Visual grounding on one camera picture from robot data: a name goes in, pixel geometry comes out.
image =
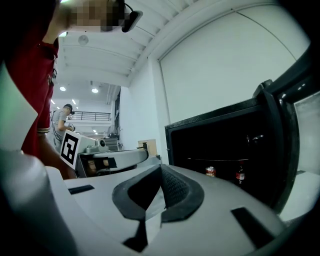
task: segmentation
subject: gray fabric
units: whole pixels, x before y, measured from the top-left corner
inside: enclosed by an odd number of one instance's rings
[[[58,123],[59,123],[59,120],[66,122],[66,119],[67,119],[67,115],[63,109],[56,110],[53,113],[52,118],[51,118],[50,133],[56,139],[55,141],[62,142],[64,135],[65,135],[65,131],[58,129]]]

